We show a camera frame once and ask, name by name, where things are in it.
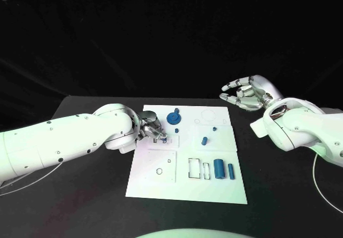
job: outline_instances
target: white board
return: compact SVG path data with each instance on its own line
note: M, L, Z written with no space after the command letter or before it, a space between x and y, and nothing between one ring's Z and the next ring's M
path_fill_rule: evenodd
M167 115L176 108L182 120L170 125ZM167 143L154 143L150 138L137 142L126 196L247 204L228 108L146 105L144 111L157 113ZM200 178L189 178L189 158L199 159ZM215 179L215 159L224 160L225 179ZM235 180L229 179L228 164L234 165Z

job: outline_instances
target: blue object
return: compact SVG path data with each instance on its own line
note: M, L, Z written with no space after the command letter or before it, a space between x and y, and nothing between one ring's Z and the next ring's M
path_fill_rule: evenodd
M208 137L202 138L202 145L206 145L208 143Z
M224 160L213 160L215 165L215 177L216 179L225 179Z
M169 113L169 115L167 115L167 122L172 125L179 124L179 122L180 122L179 108L175 109L173 113Z
M229 175L231 175L231 179L234 180L234 179L235 179L234 166L232 166L232 164L228 164L228 166L229 166Z

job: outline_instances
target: dark tabletop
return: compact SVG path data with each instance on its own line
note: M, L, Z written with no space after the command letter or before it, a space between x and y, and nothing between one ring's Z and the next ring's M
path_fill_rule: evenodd
M216 99L74 97L62 101L53 118L92 113L123 103L228 107L248 205L126 197L134 152L104 146L66 162L33 186L0 197L3 237L133 238L154 231L203 228L268 237L339 237L343 214L324 202L313 183L314 152L281 151L268 137L258 139L249 123L262 115ZM42 177L36 171L6 191ZM343 208L343 168L317 161L317 183L327 199Z

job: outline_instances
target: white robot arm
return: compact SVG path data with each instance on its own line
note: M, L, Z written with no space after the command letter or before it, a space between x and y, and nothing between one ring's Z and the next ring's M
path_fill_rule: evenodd
M224 91L239 87L238 96L221 98L248 111L265 108L262 118L252 124L258 137L270 136L277 147L290 151L311 148L327 162L343 167L343 111L320 109L309 101L284 98L273 83L260 75L226 84Z
M123 104L102 106L94 114L59 118L0 133L0 181L92 153L102 143L121 153L136 140L166 141L154 112L138 114Z

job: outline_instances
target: cable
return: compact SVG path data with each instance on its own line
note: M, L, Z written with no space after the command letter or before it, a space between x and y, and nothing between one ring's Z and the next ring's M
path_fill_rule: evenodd
M333 207L340 213L343 213L343 211L342 211L342 210L330 203L330 201L326 199L324 195L323 195L322 192L320 192L320 188L319 188L319 186L317 186L316 177L314 177L314 168L316 168L317 156L319 156L319 154L316 154L314 161L313 161L313 182L314 182L317 191L319 191L320 195L323 196L323 199L326 200L326 202L332 205L332 207Z
M26 177L26 176L30 175L32 173L33 173L33 172L25 174L22 177L19 177L17 179L15 179L15 180L13 180L12 182L9 182L4 186L2 186L0 189L4 188L4 187L7 187L7 186L12 185L13 183L16 183L23 177Z
M0 197L4 196L6 194L10 194L13 192L17 192L19 190L25 189L26 187L32 186L35 183L38 183L55 170L56 168L61 166L61 164L55 167L55 169L39 179L36 180L35 182L32 182L29 185L26 185L25 187L19 188L17 190L12 191L12 192L7 192L4 194L0 194Z

